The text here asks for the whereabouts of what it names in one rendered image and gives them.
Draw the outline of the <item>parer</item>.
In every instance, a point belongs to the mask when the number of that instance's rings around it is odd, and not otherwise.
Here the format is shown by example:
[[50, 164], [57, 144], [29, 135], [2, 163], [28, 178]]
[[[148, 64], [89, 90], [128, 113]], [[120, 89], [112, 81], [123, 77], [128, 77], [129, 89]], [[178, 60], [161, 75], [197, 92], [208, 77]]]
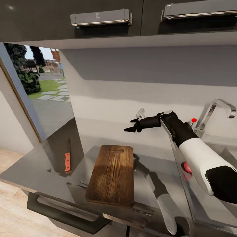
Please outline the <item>parer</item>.
[[66, 159], [65, 159], [65, 172], [68, 172], [71, 170], [71, 160], [70, 160], [70, 140], [68, 139], [66, 142], [66, 153], [65, 153]]

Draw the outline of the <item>cutting board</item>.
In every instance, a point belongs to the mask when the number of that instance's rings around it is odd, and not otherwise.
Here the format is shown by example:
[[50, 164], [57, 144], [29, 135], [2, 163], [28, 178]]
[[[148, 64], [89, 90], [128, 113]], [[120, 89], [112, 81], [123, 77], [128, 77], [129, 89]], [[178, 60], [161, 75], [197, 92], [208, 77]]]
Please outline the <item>cutting board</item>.
[[[123, 151], [123, 153], [110, 152]], [[132, 207], [134, 204], [133, 148], [102, 145], [85, 198], [88, 202]]]

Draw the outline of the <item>vidalia onion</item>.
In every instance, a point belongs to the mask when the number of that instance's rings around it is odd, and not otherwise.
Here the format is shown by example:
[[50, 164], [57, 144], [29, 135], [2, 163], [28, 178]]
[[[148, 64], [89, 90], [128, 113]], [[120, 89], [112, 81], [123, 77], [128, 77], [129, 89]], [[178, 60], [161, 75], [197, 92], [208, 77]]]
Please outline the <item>vidalia onion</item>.
[[187, 162], [185, 162], [185, 163], [183, 164], [183, 168], [184, 168], [188, 173], [192, 173], [192, 171], [191, 171], [189, 165], [187, 164]]

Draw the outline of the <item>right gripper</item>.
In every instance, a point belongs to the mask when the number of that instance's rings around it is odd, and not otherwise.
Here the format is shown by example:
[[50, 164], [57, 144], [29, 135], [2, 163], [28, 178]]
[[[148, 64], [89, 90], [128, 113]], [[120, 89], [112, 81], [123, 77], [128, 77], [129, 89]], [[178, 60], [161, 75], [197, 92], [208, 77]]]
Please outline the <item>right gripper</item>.
[[142, 129], [153, 128], [150, 119], [151, 119], [151, 117], [144, 118], [140, 121], [138, 121], [138, 118], [131, 120], [131, 123], [135, 122], [134, 126], [130, 127], [130, 128], [126, 128], [126, 129], [124, 129], [124, 131], [126, 131], [126, 132], [136, 132], [137, 131], [139, 133], [142, 131]]

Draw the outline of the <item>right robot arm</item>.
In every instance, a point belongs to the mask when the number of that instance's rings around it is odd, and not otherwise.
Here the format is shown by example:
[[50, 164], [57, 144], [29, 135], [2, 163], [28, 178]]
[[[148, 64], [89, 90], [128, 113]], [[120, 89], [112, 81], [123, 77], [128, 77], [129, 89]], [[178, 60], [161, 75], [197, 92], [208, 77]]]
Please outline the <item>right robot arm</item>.
[[237, 218], [237, 169], [214, 152], [188, 123], [183, 123], [173, 110], [158, 113], [153, 117], [143, 115], [144, 108], [131, 120], [133, 127], [126, 132], [141, 132], [142, 129], [162, 127], [176, 143], [197, 183], [208, 195], [214, 195]]

